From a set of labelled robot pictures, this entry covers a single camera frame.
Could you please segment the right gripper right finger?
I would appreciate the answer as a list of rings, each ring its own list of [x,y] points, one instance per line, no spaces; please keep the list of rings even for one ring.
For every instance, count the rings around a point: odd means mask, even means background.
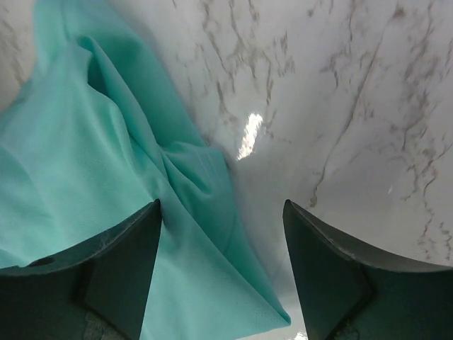
[[[287,200],[285,238],[310,339],[451,339],[452,269],[399,256]]]

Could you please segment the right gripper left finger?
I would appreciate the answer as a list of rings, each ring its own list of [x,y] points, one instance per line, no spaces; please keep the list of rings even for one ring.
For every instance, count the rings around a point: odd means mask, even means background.
[[[161,234],[158,200],[27,266],[1,270],[2,339],[138,339]]]

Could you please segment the teal t shirt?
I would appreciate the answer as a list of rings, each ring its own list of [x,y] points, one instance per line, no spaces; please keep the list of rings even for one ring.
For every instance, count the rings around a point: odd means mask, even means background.
[[[291,319],[250,248],[223,154],[152,49],[105,1],[37,1],[37,62],[1,114],[1,270],[158,200],[138,339],[240,339]]]

